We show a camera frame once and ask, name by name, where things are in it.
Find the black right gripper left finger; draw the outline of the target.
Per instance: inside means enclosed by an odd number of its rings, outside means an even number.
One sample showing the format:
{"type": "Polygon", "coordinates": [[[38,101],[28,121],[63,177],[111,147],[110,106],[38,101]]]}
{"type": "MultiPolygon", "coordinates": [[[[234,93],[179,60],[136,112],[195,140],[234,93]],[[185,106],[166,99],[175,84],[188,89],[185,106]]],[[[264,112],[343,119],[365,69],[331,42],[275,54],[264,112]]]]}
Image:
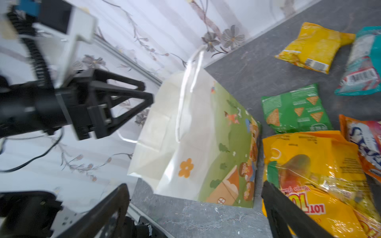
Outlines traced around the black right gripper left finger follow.
{"type": "Polygon", "coordinates": [[[130,194],[125,183],[119,185],[77,222],[58,235],[59,238],[121,238],[130,194]]]}

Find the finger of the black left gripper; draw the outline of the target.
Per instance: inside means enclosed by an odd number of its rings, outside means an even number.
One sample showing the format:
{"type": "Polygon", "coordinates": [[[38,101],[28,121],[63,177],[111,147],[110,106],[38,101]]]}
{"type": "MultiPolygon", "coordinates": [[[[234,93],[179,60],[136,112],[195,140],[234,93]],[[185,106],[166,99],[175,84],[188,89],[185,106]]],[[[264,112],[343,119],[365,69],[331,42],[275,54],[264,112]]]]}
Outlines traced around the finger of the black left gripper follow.
{"type": "Polygon", "coordinates": [[[111,136],[153,101],[153,94],[137,89],[92,88],[89,92],[89,132],[96,139],[111,136]]]}
{"type": "Polygon", "coordinates": [[[129,92],[131,90],[144,92],[146,89],[142,81],[138,81],[129,77],[115,74],[101,69],[94,69],[89,82],[89,91],[91,92],[129,92]],[[120,82],[122,84],[131,85],[132,88],[120,87],[114,84],[109,84],[108,80],[120,82]]]}

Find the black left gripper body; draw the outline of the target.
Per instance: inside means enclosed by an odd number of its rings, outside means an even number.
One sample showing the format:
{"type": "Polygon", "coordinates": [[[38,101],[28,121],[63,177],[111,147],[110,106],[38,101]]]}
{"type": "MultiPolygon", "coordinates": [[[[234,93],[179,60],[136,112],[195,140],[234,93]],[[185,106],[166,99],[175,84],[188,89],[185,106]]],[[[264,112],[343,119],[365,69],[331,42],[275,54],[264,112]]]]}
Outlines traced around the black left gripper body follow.
{"type": "Polygon", "coordinates": [[[97,139],[112,135],[112,103],[106,91],[109,71],[101,69],[79,70],[56,91],[63,100],[68,123],[73,126],[78,140],[97,139]]]}

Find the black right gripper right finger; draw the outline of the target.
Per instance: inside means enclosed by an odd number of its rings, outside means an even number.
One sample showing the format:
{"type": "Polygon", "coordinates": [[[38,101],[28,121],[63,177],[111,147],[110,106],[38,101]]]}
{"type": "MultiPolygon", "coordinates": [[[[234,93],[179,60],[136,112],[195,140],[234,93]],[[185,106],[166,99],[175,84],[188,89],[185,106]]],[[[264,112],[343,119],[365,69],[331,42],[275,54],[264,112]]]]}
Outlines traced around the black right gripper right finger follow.
{"type": "Polygon", "coordinates": [[[262,199],[274,238],[331,238],[332,235],[289,200],[274,184],[264,182],[262,199]]]}

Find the orange snack bag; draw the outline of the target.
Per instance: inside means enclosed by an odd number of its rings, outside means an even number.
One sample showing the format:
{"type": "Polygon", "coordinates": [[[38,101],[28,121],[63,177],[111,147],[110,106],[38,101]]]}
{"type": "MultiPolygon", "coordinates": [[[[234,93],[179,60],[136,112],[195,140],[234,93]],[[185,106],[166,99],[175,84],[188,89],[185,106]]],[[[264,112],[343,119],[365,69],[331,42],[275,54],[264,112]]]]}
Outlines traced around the orange snack bag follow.
{"type": "Polygon", "coordinates": [[[336,238],[378,238],[381,217],[357,146],[338,131],[295,132],[263,140],[264,181],[336,238]]]}

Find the white paper shopping bag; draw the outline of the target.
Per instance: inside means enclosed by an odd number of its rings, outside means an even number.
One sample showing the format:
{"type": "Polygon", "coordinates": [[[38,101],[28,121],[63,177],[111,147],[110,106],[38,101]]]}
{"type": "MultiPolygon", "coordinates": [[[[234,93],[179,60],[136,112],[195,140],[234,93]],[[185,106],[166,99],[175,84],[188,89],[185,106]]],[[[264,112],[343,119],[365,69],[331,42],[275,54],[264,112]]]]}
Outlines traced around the white paper shopping bag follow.
{"type": "Polygon", "coordinates": [[[261,124],[202,68],[205,52],[160,86],[128,175],[157,195],[252,208],[261,124]]]}

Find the green chips bag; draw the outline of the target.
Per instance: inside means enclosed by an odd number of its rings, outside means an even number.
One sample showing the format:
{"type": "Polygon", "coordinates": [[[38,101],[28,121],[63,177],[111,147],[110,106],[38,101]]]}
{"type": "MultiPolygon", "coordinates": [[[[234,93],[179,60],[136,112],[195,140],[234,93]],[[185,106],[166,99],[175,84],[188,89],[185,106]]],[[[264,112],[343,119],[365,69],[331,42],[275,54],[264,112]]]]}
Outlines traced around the green chips bag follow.
{"type": "Polygon", "coordinates": [[[277,96],[264,96],[261,103],[265,121],[276,134],[333,130],[317,84],[277,96]]]}

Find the Fox's lemon blackcurrant candy bag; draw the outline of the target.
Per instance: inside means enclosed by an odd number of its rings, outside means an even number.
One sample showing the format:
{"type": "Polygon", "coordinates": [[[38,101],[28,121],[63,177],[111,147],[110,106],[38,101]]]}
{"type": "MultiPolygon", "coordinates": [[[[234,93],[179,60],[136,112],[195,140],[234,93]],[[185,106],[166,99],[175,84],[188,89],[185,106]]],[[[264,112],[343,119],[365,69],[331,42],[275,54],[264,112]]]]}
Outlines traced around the Fox's lemon blackcurrant candy bag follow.
{"type": "Polygon", "coordinates": [[[342,135],[358,146],[364,173],[381,181],[381,122],[339,116],[342,135]]]}

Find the teal candy bag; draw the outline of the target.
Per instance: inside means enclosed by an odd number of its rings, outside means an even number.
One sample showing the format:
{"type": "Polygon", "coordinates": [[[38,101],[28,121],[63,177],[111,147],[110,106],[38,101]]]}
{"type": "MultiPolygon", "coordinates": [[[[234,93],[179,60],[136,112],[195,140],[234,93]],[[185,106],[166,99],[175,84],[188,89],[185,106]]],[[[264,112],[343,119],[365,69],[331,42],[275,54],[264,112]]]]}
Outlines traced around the teal candy bag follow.
{"type": "Polygon", "coordinates": [[[362,96],[381,91],[381,27],[364,27],[356,34],[346,69],[335,95],[362,96]]]}

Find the yellow snack packet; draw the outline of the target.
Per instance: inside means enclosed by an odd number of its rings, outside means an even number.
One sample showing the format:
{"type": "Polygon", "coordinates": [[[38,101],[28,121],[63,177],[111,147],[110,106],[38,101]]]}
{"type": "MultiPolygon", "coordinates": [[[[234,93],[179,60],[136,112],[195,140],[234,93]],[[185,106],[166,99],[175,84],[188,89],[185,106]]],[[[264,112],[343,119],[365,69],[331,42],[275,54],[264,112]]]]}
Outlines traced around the yellow snack packet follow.
{"type": "Polygon", "coordinates": [[[275,57],[301,68],[329,74],[338,50],[352,44],[355,38],[355,34],[342,33],[305,22],[297,39],[275,57]]]}

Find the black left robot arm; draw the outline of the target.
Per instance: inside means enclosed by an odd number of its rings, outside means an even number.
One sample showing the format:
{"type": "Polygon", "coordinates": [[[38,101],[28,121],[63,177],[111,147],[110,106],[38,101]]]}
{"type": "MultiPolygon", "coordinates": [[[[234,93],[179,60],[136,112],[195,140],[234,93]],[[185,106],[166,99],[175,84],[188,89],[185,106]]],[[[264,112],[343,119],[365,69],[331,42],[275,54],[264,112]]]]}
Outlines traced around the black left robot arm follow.
{"type": "Polygon", "coordinates": [[[54,89],[36,81],[1,92],[1,137],[71,125],[78,140],[97,139],[120,127],[154,102],[142,81],[101,69],[81,70],[67,86],[54,89]]]}

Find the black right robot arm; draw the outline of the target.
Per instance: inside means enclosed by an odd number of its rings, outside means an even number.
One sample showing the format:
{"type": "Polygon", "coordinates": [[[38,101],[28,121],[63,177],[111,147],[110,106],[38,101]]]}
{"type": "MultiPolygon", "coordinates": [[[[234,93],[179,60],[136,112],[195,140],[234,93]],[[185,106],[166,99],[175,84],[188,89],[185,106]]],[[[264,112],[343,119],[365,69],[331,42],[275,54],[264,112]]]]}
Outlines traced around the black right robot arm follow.
{"type": "MultiPolygon", "coordinates": [[[[328,238],[330,234],[273,184],[262,190],[275,238],[328,238]]],[[[170,234],[130,204],[126,184],[119,185],[84,214],[63,207],[47,191],[1,193],[3,238],[168,238],[170,234]]]]}

